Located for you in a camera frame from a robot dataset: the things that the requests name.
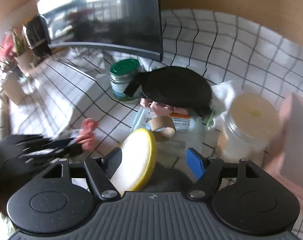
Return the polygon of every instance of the plastic jar with beige lid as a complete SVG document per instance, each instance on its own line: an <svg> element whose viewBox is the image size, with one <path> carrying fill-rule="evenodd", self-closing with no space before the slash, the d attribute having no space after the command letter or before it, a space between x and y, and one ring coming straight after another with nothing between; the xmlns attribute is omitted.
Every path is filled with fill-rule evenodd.
<svg viewBox="0 0 303 240"><path fill-rule="evenodd" d="M242 94L231 104L217 152L225 162L238 163L263 151L279 130L279 117L271 103L256 94Z"/></svg>

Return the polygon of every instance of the beige lid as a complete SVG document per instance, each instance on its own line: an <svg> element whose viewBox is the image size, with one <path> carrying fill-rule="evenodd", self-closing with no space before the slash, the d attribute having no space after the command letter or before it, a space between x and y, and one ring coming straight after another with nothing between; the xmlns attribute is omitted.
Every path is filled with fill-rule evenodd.
<svg viewBox="0 0 303 240"><path fill-rule="evenodd" d="M278 113L271 103L256 94L236 97L229 114L241 132L260 141L269 141L280 130Z"/></svg>

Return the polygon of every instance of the transparent jar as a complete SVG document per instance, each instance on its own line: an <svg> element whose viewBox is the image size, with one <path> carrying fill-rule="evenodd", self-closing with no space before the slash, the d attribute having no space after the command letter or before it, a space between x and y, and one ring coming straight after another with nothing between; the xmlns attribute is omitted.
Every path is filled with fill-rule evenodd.
<svg viewBox="0 0 303 240"><path fill-rule="evenodd" d="M124 59L116 62L110 69L110 84L113 90L114 96L120 101L133 101L140 98L141 90L137 90L133 97L129 97L124 94L125 89L134 78L134 76L140 72L140 63L136 59Z"/></svg>
<svg viewBox="0 0 303 240"><path fill-rule="evenodd" d="M218 139L218 153L225 162L250 159L263 151L279 130L279 117L271 103L256 94L242 94L231 104Z"/></svg>

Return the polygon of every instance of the roll of tape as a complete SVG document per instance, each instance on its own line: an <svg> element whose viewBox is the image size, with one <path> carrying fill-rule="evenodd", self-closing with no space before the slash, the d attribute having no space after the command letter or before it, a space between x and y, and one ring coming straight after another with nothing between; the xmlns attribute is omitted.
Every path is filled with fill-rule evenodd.
<svg viewBox="0 0 303 240"><path fill-rule="evenodd" d="M176 134L173 119L169 116L157 116L151 119L147 123L146 128L154 134L155 139L158 142L167 141Z"/></svg>

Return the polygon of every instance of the checkered tablecloth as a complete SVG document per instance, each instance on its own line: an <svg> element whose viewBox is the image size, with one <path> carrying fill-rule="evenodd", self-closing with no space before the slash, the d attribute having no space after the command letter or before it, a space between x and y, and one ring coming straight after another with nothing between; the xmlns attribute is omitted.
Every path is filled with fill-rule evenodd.
<svg viewBox="0 0 303 240"><path fill-rule="evenodd" d="M11 104L13 133L43 133L55 137L79 129L83 119L99 121L96 147L82 158L105 155L130 133L139 102L119 102L112 93L109 68L118 60L137 58L146 71L165 66L194 70L208 82L238 80L246 92L260 94L278 109L291 92L303 96L303 48L268 28L241 17L206 10L162 12L164 60L156 62L129 54L70 48L45 60L31 73L30 92L20 106ZM203 156L214 155L218 130L204 133ZM257 154L262 166L267 152ZM183 159L158 155L193 181ZM233 183L224 179L222 187ZM293 228L303 239L303 216Z"/></svg>

